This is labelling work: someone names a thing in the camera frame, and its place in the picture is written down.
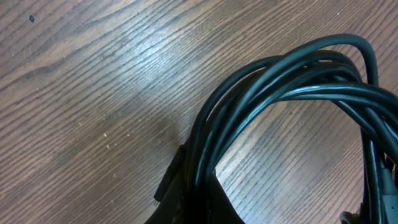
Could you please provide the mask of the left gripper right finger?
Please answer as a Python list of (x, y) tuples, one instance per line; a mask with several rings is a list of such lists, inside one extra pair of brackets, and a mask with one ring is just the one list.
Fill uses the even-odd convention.
[(211, 174), (211, 223), (244, 224), (225, 194), (215, 171)]

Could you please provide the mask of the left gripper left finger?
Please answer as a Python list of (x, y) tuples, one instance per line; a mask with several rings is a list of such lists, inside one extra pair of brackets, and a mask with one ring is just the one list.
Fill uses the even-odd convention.
[(187, 207), (185, 178), (186, 160), (190, 151), (191, 147), (189, 144), (179, 146), (155, 191), (154, 199), (159, 204), (145, 224), (192, 222)]

